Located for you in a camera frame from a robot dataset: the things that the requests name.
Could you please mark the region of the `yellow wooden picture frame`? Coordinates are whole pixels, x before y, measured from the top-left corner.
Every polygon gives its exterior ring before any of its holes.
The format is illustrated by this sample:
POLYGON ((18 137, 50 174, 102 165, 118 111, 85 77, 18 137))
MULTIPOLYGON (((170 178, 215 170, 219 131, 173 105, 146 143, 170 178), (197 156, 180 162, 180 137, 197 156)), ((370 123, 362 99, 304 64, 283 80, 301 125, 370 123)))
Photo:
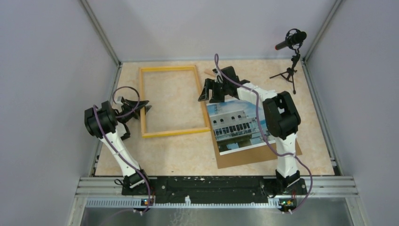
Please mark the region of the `yellow wooden picture frame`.
POLYGON ((195 65, 139 68, 140 97, 151 110, 141 110, 143 138, 209 132, 206 105, 197 101, 202 92, 195 65))

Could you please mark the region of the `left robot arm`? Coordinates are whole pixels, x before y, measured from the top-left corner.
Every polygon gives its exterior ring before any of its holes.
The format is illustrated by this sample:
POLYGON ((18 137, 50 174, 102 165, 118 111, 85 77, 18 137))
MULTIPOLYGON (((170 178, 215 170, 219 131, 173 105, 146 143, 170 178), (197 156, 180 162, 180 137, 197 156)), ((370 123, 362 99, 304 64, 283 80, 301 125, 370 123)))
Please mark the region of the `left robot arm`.
POLYGON ((117 120, 116 110, 109 101, 94 105, 84 111, 84 125, 88 133, 99 139, 118 163, 123 180, 122 195, 151 195, 151 182, 144 169, 131 156, 124 140, 129 137, 127 126, 117 120))

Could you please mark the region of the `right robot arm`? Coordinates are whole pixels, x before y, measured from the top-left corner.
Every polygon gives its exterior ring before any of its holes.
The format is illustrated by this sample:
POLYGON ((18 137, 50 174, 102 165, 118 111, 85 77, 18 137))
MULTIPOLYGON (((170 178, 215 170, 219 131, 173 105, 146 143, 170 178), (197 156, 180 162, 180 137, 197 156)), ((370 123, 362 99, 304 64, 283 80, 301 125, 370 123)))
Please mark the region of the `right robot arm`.
POLYGON ((291 95, 283 91, 264 90, 247 80, 239 80, 232 66, 213 70, 215 79, 205 79, 203 90, 198 101, 209 101, 211 104, 223 103, 229 95, 261 107, 269 133, 276 141, 273 148, 262 130, 259 117, 256 124, 262 140, 277 156, 276 188, 282 194, 290 193, 300 180, 297 164, 301 163, 296 156, 295 140, 298 126, 301 123, 300 115, 291 95))

